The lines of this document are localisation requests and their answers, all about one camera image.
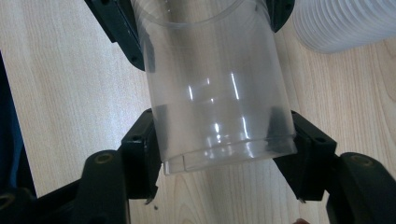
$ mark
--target wooden table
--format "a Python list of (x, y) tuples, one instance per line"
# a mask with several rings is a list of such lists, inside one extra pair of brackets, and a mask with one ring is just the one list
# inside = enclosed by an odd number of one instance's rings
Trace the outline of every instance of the wooden table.
[[(150, 107), (145, 74), (111, 44), (84, 1), (0, 2), (0, 49), (38, 195), (79, 178)], [(396, 176), (396, 39), (332, 55), (305, 49), (291, 22), (276, 34), (290, 107)], [(133, 223), (328, 223), (301, 204), (272, 161), (165, 177)]]

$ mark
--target cup bottom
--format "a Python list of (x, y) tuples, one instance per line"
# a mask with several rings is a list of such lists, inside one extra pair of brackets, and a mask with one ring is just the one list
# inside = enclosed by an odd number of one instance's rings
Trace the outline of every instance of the cup bottom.
[(293, 136), (247, 140), (185, 153), (164, 161), (163, 168), (166, 175), (174, 175), (224, 164), (272, 159), (296, 152)]

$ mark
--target cup rim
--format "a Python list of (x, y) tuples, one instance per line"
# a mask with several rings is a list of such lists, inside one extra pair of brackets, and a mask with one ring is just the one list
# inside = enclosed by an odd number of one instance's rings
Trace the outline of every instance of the cup rim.
[(173, 28), (173, 29), (180, 29), (180, 28), (191, 28), (197, 25), (204, 25), (208, 24), (213, 21), (219, 21), (232, 13), (237, 7), (239, 7), (245, 0), (235, 0), (230, 6), (226, 7), (224, 10), (222, 10), (219, 14), (216, 16), (210, 17), (205, 20), (201, 21), (195, 21), (195, 22), (171, 22), (171, 21), (163, 21), (160, 19), (155, 18), (151, 14), (149, 14), (145, 9), (142, 7), (136, 6), (136, 15), (138, 18), (144, 18), (148, 21), (154, 22), (158, 25), (167, 27), (167, 28)]

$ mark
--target black object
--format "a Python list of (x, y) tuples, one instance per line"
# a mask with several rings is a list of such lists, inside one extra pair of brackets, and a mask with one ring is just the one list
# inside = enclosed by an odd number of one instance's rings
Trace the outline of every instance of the black object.
[[(292, 112), (298, 153), (274, 161), (301, 201), (324, 190), (332, 224), (396, 222), (396, 182), (380, 162), (359, 153), (334, 154), (336, 143)], [(0, 196), (0, 223), (129, 223), (127, 199), (155, 197), (161, 168), (151, 110), (122, 139), (118, 151), (90, 156), (82, 178), (33, 200), (24, 189)]]
[(111, 43), (118, 42), (128, 61), (144, 71), (143, 54), (131, 0), (85, 0)]
[[(144, 71), (142, 47), (134, 18), (131, 0), (84, 0), (112, 43), (118, 42), (129, 62)], [(294, 0), (265, 0), (271, 29), (277, 32), (288, 20)]]
[(289, 19), (294, 9), (294, 0), (266, 0), (271, 29), (276, 33)]
[(332, 224), (396, 223), (396, 182), (385, 167), (359, 153), (337, 157), (336, 143), (292, 112), (298, 153), (275, 158), (297, 199), (321, 201), (324, 190)]
[(291, 113), (298, 153), (275, 158), (274, 162), (299, 200), (321, 201), (337, 144), (301, 115)]
[(8, 188), (28, 188), (35, 195), (21, 128), (0, 52), (0, 193)]

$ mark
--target white plastic cup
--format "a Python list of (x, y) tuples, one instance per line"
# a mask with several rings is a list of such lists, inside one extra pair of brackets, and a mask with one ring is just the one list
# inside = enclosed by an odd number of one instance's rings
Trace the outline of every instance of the white plastic cup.
[(396, 1), (300, 0), (293, 23), (304, 45), (333, 53), (396, 36)]

